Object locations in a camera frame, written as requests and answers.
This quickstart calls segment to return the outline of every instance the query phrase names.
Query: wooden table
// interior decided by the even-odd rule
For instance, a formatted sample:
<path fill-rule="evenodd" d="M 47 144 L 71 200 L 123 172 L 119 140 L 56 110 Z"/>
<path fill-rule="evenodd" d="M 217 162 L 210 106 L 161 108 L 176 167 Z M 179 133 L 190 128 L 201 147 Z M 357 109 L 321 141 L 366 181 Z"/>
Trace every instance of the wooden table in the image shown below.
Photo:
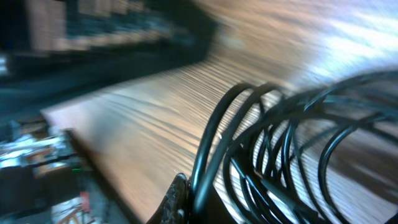
<path fill-rule="evenodd" d="M 191 173 L 206 122 L 233 85 L 274 82 L 297 91 L 398 66 L 398 5 L 391 0 L 201 0 L 199 5 L 220 23 L 205 62 L 45 111 L 95 150 L 94 160 L 143 221 L 175 174 Z M 393 162 L 381 163 L 384 171 L 397 174 Z M 348 214 L 351 220 L 381 223 L 396 213 L 396 198 L 376 200 L 359 183 L 342 205 L 356 208 Z"/>

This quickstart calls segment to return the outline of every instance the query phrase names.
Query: table top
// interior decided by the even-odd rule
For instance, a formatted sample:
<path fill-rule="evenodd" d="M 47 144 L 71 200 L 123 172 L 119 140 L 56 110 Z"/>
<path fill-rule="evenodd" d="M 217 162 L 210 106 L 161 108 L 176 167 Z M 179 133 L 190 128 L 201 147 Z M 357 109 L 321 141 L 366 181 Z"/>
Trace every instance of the table top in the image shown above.
<path fill-rule="evenodd" d="M 75 129 L 95 151 L 93 160 L 142 221 L 153 214 L 176 173 L 191 173 L 206 122 L 233 85 L 274 82 L 299 91 L 398 66 L 398 6 L 390 0 L 202 0 L 198 5 L 220 24 L 204 62 L 45 110 L 53 123 Z M 375 191 L 354 182 L 364 186 L 357 191 L 368 199 L 362 207 L 359 196 L 352 198 L 359 213 L 350 214 L 351 220 L 381 223 L 396 213 L 398 199 L 376 200 Z"/>

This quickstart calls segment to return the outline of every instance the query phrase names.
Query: brown wood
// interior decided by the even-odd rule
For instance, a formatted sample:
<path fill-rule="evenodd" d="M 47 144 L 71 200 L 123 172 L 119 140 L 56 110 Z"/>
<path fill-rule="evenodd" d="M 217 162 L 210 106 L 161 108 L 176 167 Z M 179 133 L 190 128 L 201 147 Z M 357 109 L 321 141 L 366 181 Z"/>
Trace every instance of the brown wood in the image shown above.
<path fill-rule="evenodd" d="M 56 125 L 74 128 L 96 151 L 94 160 L 143 221 L 175 174 L 191 173 L 205 124 L 234 84 L 274 82 L 297 91 L 398 66 L 394 1 L 202 0 L 200 6 L 221 24 L 206 62 L 122 83 L 46 111 Z M 395 176 L 387 196 L 372 189 L 372 183 L 384 185 L 376 180 L 365 184 L 357 172 L 328 173 L 339 207 L 355 223 L 382 223 L 396 213 L 396 160 L 381 155 L 368 152 L 361 160 L 352 151 L 337 158 L 348 170 L 356 170 L 350 161 L 361 161 Z M 222 193 L 218 181 L 215 185 Z"/>

